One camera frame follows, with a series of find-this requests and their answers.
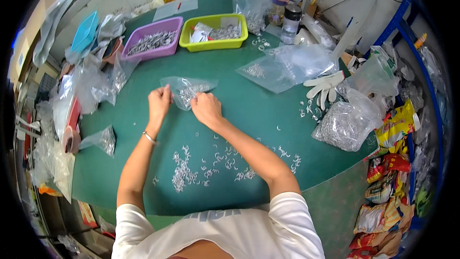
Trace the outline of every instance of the black bottle cap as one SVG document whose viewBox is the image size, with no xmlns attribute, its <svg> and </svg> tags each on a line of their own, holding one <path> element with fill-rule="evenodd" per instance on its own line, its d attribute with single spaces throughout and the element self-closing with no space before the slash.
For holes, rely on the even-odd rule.
<svg viewBox="0 0 460 259">
<path fill-rule="evenodd" d="M 287 4 L 284 7 L 284 17 L 290 20 L 299 21 L 302 17 L 302 9 L 295 4 Z"/>
</svg>

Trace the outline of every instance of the cotton glove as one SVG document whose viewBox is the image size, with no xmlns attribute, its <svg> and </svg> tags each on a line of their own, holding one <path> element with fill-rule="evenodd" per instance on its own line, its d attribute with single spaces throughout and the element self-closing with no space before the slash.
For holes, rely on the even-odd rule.
<svg viewBox="0 0 460 259">
<path fill-rule="evenodd" d="M 331 104 L 334 103 L 337 98 L 335 87 L 344 79 L 344 72 L 339 71 L 332 75 L 305 81 L 305 87 L 314 86 L 312 89 L 310 89 L 310 91 L 308 91 L 307 98 L 312 99 L 316 96 L 316 94 L 321 92 L 321 95 L 319 95 L 318 99 L 316 100 L 316 104 L 321 108 L 321 110 L 324 111 L 326 109 L 326 106 L 324 105 L 326 102 L 326 97 L 329 94 L 329 102 Z"/>
</svg>

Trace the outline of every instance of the silver bracelet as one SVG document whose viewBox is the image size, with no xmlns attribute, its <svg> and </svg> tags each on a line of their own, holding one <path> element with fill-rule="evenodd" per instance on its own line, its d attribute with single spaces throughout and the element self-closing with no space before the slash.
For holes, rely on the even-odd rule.
<svg viewBox="0 0 460 259">
<path fill-rule="evenodd" d="M 150 137 L 150 136 L 147 134 L 146 131 L 142 132 L 142 134 L 145 135 L 145 137 L 147 137 L 147 139 L 148 139 L 150 142 L 152 142 L 153 145 L 157 145 L 157 144 L 158 144 L 158 142 L 155 141 L 155 140 L 153 140 L 152 137 Z"/>
</svg>

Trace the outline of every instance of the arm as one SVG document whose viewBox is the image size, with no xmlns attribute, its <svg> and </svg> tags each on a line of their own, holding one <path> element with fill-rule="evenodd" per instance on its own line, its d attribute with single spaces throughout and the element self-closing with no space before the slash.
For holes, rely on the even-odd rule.
<svg viewBox="0 0 460 259">
<path fill-rule="evenodd" d="M 222 117 L 221 103 L 211 93 L 197 93 L 190 101 L 199 122 L 221 135 L 268 184 L 270 200 L 284 192 L 300 194 L 299 184 L 289 167 L 274 152 L 234 127 Z"/>
<path fill-rule="evenodd" d="M 156 140 L 171 102 L 169 85 L 155 89 L 149 94 L 149 122 L 145 131 L 153 140 Z M 139 207 L 145 213 L 142 191 L 153 149 L 153 143 L 142 135 L 121 172 L 116 197 L 117 208 L 129 203 Z"/>
</svg>

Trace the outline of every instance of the green workbench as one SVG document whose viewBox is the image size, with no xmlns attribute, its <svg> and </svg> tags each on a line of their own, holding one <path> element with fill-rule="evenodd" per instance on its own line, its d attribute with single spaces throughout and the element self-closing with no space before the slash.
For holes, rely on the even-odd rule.
<svg viewBox="0 0 460 259">
<path fill-rule="evenodd" d="M 180 14 L 184 21 L 232 12 L 232 0 L 198 0 L 198 5 L 197 10 Z M 151 11 L 127 23 L 125 41 L 136 28 L 151 23 L 154 14 L 155 11 Z M 115 106 L 103 102 L 94 114 L 84 115 L 80 124 L 82 138 L 113 125 L 117 138 L 115 157 L 110 158 L 97 147 L 79 152 L 75 160 L 72 197 L 115 209 L 121 170 L 147 124 L 147 95 L 160 86 L 160 78 L 167 76 L 218 79 L 218 87 L 212 92 L 222 102 L 225 118 L 273 148 L 279 156 L 284 153 L 282 159 L 289 166 L 296 155 L 300 158 L 295 176 L 301 190 L 332 178 L 378 148 L 373 132 L 359 152 L 345 152 L 314 140 L 311 132 L 316 121 L 311 115 L 301 118 L 299 112 L 305 108 L 300 101 L 307 102 L 307 88 L 300 85 L 273 94 L 237 74 L 235 69 L 264 55 L 251 44 L 255 38 L 250 35 L 239 49 L 191 53 L 178 46 L 175 55 L 141 62 L 119 93 Z M 272 46 L 279 44 L 279 39 L 268 33 L 262 38 Z M 171 106 L 158 135 L 160 144 L 153 152 L 144 188 L 147 214 L 184 215 L 205 209 L 252 207 L 269 201 L 267 185 L 259 176 L 235 180 L 248 165 L 237 152 L 228 152 L 230 145 L 225 139 L 215 139 L 217 137 L 197 121 L 192 111 Z M 182 192 L 176 192 L 172 179 L 178 164 L 173 157 L 177 152 L 185 159 L 183 147 L 188 147 L 191 155 L 188 168 L 193 173 L 198 172 L 198 178 L 195 184 L 186 183 Z M 216 156 L 227 158 L 213 164 Z M 234 165 L 227 169 L 225 163 L 233 159 Z M 218 172 L 205 178 L 202 166 Z M 155 176 L 158 182 L 153 184 Z"/>
</svg>

